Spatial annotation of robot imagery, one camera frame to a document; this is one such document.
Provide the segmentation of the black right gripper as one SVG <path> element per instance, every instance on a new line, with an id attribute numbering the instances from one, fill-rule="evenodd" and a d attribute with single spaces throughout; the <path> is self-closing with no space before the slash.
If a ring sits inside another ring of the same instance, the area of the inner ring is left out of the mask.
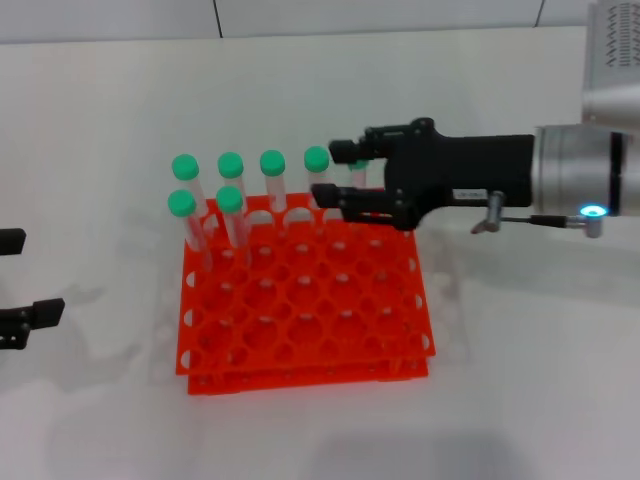
<path id="1" fill-rule="evenodd" d="M 430 118 L 408 125 L 367 127 L 357 140 L 332 140 L 336 164 L 385 158 L 384 190 L 313 184 L 322 209 L 338 209 L 348 223 L 392 224 L 414 230 L 430 212 L 453 206 L 485 207 L 493 192 L 507 207 L 532 204 L 535 137 L 448 137 Z"/>

